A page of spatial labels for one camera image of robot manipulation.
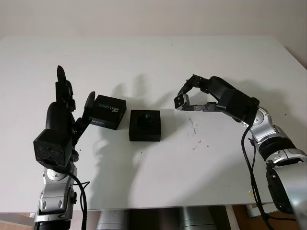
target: black square block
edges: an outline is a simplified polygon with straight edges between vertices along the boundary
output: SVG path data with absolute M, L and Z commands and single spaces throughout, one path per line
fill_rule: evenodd
M 161 118 L 158 110 L 131 110 L 129 140 L 160 141 Z

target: silver metal cylinder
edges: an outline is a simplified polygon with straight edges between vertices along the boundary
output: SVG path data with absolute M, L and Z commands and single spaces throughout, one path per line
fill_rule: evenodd
M 208 207 L 181 207 L 179 218 L 181 230 L 216 230 Z
M 127 230 L 126 210 L 102 210 L 97 230 Z

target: wooden floor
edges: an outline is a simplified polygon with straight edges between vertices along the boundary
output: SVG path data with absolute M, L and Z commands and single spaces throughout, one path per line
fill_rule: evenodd
M 21 215 L 28 217 L 29 213 L 23 213 Z M 20 227 L 17 225 L 0 223 L 0 230 L 30 230 L 30 229 L 31 228 L 28 227 Z
M 261 217 L 249 218 L 246 212 L 245 205 L 234 205 L 233 206 L 236 219 L 238 221 L 240 230 L 267 230 L 265 223 Z M 270 213 L 272 217 L 278 218 L 294 218 L 293 215 L 287 215 L 284 213 L 273 212 Z M 300 230 L 296 221 L 285 221 L 285 220 L 274 220 L 270 219 L 269 223 L 275 230 Z

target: robotic hand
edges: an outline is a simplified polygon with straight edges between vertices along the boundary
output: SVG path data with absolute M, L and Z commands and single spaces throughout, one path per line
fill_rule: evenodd
M 186 93 L 193 87 L 211 94 L 218 103 L 190 105 Z M 263 210 L 252 167 L 245 152 L 244 139 L 248 131 L 252 134 L 253 144 L 266 162 L 268 188 L 274 204 L 280 211 L 294 214 L 300 228 L 307 229 L 307 155 L 295 147 L 282 129 L 273 125 L 268 111 L 259 107 L 259 100 L 248 97 L 219 77 L 204 79 L 193 75 L 179 91 L 174 103 L 178 110 L 223 112 L 247 127 L 241 140 L 242 150 L 251 175 L 254 197 L 264 222 L 269 229 L 273 229 L 268 222 L 273 217 Z
M 77 121 L 72 115 L 76 108 L 72 95 L 71 83 L 66 80 L 63 68 L 58 66 L 57 101 L 48 108 L 46 129 L 33 142 L 36 161 L 45 167 L 44 189 L 35 214 L 35 230 L 70 228 L 73 205 L 77 201 L 77 194 L 72 187 L 74 181 L 81 189 L 84 203 L 82 229 L 86 229 L 86 197 L 76 177 L 74 162 L 79 159 L 79 155 L 75 145 L 92 121 L 89 115 L 94 105 L 95 92 L 89 94 L 84 113 Z

